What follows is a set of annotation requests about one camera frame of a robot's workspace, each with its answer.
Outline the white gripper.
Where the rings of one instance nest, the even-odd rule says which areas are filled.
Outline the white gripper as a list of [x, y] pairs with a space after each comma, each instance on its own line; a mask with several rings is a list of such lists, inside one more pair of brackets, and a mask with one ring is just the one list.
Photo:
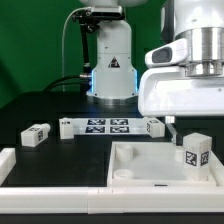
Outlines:
[[141, 77], [138, 110], [145, 117], [165, 117], [177, 142], [175, 117], [224, 115], [224, 77], [186, 77], [179, 66], [148, 69]]

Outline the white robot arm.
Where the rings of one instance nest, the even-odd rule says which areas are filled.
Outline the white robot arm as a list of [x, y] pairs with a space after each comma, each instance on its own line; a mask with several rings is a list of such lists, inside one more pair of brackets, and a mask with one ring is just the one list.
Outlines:
[[224, 0], [166, 0], [145, 55], [147, 117], [224, 115]]

